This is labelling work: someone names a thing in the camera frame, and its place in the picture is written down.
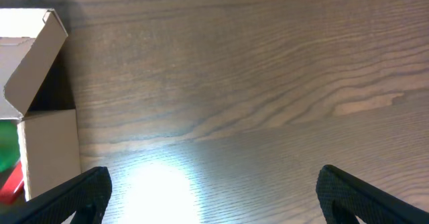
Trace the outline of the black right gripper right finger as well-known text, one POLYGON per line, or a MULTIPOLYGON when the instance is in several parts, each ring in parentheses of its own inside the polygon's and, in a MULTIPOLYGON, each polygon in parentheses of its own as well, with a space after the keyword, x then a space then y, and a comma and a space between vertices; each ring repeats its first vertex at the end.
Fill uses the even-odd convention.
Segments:
POLYGON ((327 223, 428 222, 428 213, 337 168, 325 165, 319 172, 316 194, 327 223))

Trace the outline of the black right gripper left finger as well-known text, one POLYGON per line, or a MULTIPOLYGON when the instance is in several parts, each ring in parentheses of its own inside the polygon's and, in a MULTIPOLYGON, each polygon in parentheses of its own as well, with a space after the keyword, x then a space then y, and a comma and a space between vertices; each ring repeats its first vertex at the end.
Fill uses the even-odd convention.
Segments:
POLYGON ((1 224, 101 223, 112 193, 106 167, 94 167, 1 214, 1 224))

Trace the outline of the green tape roll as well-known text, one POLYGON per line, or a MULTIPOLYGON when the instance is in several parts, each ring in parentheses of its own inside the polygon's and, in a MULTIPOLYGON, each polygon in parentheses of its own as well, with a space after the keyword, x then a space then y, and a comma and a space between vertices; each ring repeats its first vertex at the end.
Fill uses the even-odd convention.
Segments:
POLYGON ((1 121, 1 172, 15 166, 20 158, 17 126, 11 121, 1 121))

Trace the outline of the cardboard box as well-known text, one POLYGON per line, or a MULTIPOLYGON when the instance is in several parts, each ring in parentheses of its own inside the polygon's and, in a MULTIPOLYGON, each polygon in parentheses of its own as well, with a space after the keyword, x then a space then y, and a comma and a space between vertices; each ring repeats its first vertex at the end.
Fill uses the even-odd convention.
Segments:
POLYGON ((81 173, 76 111, 29 111, 67 36, 54 9, 1 9, 1 119, 17 121, 27 201, 81 173))

